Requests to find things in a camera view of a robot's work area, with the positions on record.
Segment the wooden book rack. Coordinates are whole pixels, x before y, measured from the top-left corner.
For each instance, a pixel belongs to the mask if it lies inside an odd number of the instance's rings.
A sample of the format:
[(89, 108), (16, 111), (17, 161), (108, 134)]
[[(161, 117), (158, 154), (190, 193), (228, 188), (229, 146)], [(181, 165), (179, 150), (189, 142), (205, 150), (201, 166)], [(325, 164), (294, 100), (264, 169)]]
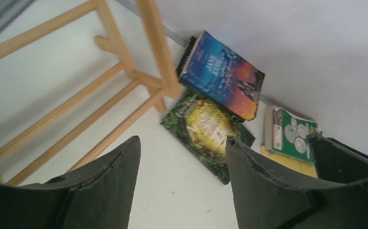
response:
[(94, 42), (99, 49), (116, 54), (119, 59), (119, 62), (104, 74), (96, 78), (93, 82), (82, 88), (68, 100), (2, 146), (0, 148), (0, 161), (43, 131), (50, 124), (55, 122), (96, 89), (107, 83), (120, 71), (124, 71), (131, 80), (127, 86), (120, 90), (110, 100), (100, 106), (68, 134), (27, 165), (21, 172), (11, 178), (8, 181), (8, 185), (18, 186), (24, 182), (138, 86), (142, 85), (147, 88), (150, 94), (149, 98), (120, 124), (118, 124), (78, 162), (76, 162), (72, 167), (73, 169), (82, 167), (96, 159), (151, 107), (154, 107), (160, 113), (164, 113), (166, 111), (164, 97), (176, 99), (182, 94), (182, 89), (167, 45), (165, 28), (162, 24), (160, 11), (156, 1), (139, 0), (136, 4), (142, 18), (160, 77), (155, 77), (151, 74), (142, 72), (135, 67), (123, 41), (122, 35), (116, 25), (116, 21), (112, 16), (111, 10), (104, 0), (88, 0), (61, 15), (0, 44), (0, 59), (2, 59), (56, 31), (57, 29), (85, 16), (86, 14), (95, 11), (106, 31), (106, 36), (97, 35), (94, 37)]

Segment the blue Jane Eyre book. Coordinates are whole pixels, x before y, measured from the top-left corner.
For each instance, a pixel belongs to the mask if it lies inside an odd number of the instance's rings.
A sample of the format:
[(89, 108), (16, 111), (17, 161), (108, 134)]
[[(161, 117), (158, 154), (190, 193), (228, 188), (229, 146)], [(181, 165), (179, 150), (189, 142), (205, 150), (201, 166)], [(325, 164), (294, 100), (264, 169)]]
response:
[(241, 122), (255, 118), (266, 75), (207, 31), (190, 38), (177, 74)]

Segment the Alice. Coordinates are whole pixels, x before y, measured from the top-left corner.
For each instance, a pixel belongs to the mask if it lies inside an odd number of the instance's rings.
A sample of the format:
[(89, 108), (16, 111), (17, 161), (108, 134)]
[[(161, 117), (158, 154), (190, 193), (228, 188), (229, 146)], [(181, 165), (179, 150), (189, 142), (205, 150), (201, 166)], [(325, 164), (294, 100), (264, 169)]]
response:
[(225, 185), (230, 182), (227, 136), (247, 146), (256, 139), (240, 121), (190, 89), (165, 115), (161, 125)]

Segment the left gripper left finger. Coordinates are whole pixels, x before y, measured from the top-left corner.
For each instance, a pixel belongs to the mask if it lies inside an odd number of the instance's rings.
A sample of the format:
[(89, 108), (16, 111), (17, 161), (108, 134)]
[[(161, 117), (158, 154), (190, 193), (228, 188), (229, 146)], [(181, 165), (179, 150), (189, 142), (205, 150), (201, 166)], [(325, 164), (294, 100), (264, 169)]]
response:
[(127, 228), (140, 158), (140, 138), (132, 136), (46, 183), (0, 184), (0, 229)]

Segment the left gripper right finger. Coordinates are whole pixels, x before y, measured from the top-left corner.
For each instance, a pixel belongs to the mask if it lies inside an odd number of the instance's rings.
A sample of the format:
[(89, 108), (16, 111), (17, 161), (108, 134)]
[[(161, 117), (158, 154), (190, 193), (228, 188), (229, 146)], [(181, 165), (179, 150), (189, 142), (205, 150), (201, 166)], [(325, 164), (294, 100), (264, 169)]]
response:
[(226, 142), (241, 229), (368, 229), (368, 156), (333, 139), (308, 136), (317, 177)]

